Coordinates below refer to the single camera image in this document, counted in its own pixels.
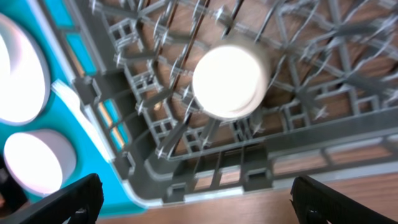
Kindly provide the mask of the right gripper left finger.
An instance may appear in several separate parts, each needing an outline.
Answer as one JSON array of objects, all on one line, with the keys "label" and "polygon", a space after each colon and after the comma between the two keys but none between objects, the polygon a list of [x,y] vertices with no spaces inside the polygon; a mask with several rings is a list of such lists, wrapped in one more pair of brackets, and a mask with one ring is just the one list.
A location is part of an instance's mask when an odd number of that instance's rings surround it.
[{"label": "right gripper left finger", "polygon": [[103,202],[103,184],[92,173],[3,218],[1,224],[95,224]]}]

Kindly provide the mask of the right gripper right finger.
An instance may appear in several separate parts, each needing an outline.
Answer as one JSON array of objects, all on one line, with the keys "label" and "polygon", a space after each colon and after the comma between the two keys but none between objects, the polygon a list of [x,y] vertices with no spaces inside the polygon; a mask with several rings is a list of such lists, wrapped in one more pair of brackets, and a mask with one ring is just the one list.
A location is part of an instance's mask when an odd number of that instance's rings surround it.
[{"label": "right gripper right finger", "polygon": [[300,224],[397,224],[307,175],[294,179],[290,194]]}]

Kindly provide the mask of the pink bowl with food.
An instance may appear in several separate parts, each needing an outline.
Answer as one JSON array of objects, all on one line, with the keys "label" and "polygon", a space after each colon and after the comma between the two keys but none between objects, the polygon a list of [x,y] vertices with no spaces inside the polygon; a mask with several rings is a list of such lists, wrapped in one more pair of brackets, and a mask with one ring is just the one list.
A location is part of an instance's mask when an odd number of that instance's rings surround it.
[{"label": "pink bowl with food", "polygon": [[49,100],[50,81],[40,45],[1,14],[1,122],[22,126],[36,119]]}]

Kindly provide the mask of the white plastic cup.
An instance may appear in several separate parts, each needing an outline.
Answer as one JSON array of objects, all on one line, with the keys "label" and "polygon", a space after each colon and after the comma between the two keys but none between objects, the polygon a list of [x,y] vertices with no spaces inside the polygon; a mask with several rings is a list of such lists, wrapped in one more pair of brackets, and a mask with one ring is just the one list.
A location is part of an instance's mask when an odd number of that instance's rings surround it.
[{"label": "white plastic cup", "polygon": [[221,120],[250,115],[263,101],[271,79],[267,49],[246,38],[218,41],[198,61],[192,89],[200,109]]}]

